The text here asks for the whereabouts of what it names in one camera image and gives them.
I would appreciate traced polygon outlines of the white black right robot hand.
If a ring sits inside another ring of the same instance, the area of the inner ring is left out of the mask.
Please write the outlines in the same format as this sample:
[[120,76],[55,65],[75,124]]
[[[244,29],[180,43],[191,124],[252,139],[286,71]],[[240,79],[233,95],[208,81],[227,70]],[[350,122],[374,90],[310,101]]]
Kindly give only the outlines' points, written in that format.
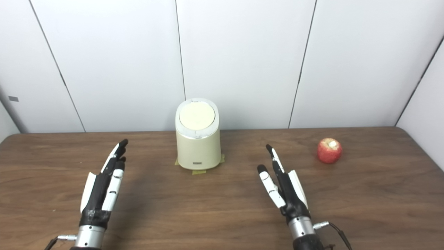
[[257,172],[266,192],[273,204],[286,218],[287,223],[298,218],[311,219],[307,198],[295,170],[287,172],[276,150],[267,144],[266,149],[271,156],[273,172],[278,184],[275,184],[265,165],[258,165]]

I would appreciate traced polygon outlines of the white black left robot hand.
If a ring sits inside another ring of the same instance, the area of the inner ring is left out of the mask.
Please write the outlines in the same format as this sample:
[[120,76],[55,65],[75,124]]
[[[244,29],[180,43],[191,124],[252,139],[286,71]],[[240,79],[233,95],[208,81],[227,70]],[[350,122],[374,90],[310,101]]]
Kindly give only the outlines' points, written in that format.
[[127,144],[128,139],[124,139],[112,149],[99,174],[88,174],[80,205],[79,226],[107,229],[125,171]]

